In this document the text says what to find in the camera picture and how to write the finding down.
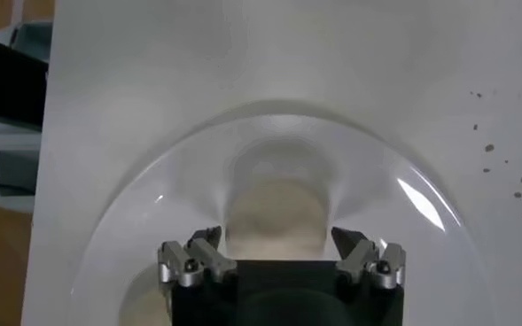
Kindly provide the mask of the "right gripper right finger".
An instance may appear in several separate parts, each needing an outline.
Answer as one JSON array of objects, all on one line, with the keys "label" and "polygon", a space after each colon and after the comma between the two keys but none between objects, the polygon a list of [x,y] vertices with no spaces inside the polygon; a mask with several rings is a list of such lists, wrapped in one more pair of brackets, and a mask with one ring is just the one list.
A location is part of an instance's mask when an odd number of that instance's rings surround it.
[{"label": "right gripper right finger", "polygon": [[341,258],[336,269],[348,275],[351,283],[367,278],[376,289],[404,286],[406,252],[400,244],[388,243],[380,253],[362,232],[333,227],[331,236]]}]

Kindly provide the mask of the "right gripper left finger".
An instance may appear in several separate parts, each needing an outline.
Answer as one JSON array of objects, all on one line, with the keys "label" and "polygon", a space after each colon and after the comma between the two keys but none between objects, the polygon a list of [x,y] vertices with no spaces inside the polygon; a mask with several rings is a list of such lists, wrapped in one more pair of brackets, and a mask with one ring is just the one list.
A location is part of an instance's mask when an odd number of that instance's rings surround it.
[{"label": "right gripper left finger", "polygon": [[190,288],[201,285],[206,274],[215,283],[235,276],[237,262],[217,251],[221,236],[222,227],[217,226],[195,231],[185,245],[163,242],[157,251],[160,284]]}]

